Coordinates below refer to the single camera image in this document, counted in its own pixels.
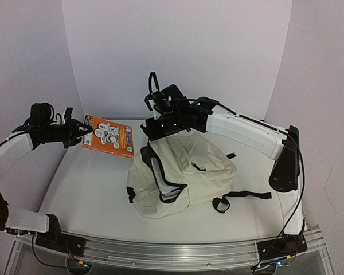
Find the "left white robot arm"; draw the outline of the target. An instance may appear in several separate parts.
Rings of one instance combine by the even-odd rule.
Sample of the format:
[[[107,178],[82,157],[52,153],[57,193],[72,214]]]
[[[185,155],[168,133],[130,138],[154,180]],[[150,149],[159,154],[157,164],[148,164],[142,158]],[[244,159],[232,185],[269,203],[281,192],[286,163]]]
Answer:
[[[35,211],[30,199],[15,199],[14,192],[24,195],[34,180],[43,181],[49,178],[35,160],[39,154],[35,149],[46,143],[62,143],[65,148],[75,146],[82,137],[92,132],[92,127],[76,119],[67,119],[63,124],[55,124],[35,119],[27,121],[16,128],[13,134],[0,144],[0,231],[29,231],[43,233],[42,237],[53,249],[61,249],[65,245],[65,235],[55,227],[50,227],[50,218],[46,214]]]

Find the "orange comic book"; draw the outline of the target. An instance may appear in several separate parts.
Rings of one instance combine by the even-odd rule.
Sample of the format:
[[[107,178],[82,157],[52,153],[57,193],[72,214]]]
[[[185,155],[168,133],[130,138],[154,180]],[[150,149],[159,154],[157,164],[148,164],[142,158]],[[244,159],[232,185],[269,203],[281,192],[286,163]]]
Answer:
[[[134,142],[132,126],[86,114],[84,124],[93,131],[83,136],[83,148],[106,154],[132,158]]]

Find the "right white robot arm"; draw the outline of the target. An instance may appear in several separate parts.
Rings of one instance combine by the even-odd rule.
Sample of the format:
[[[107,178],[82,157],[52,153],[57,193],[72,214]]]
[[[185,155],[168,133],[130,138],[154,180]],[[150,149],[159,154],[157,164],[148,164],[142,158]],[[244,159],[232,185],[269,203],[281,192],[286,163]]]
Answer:
[[[234,153],[237,167],[235,191],[270,192],[271,199],[248,196],[229,198],[230,209],[220,214],[212,203],[163,218],[136,215],[134,238],[154,243],[223,243],[275,237],[281,230],[297,234],[303,226],[300,195],[293,191],[280,193],[269,186],[274,161],[241,143],[219,135],[204,134],[223,153]]]

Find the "white palm leaf book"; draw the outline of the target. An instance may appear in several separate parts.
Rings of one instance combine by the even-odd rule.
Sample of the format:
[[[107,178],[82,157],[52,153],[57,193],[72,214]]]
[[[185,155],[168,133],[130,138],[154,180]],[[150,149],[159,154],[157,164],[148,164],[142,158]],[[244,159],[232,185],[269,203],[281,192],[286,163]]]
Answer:
[[[175,199],[187,187],[186,184],[171,183],[165,178],[163,166],[157,158],[151,159],[152,171],[160,195],[164,201]]]

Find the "beige canvas backpack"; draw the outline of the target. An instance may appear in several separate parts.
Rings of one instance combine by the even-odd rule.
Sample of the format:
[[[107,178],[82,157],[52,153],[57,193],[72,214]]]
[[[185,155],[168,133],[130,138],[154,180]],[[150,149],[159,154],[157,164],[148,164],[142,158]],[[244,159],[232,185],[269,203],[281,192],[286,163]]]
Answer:
[[[152,171],[152,158],[159,160],[169,182],[187,185],[175,199],[162,199]],[[224,214],[230,208],[229,198],[272,198],[269,192],[235,191],[236,172],[230,158],[201,135],[169,136],[149,141],[140,149],[129,169],[126,191],[137,212],[151,219],[207,203]]]

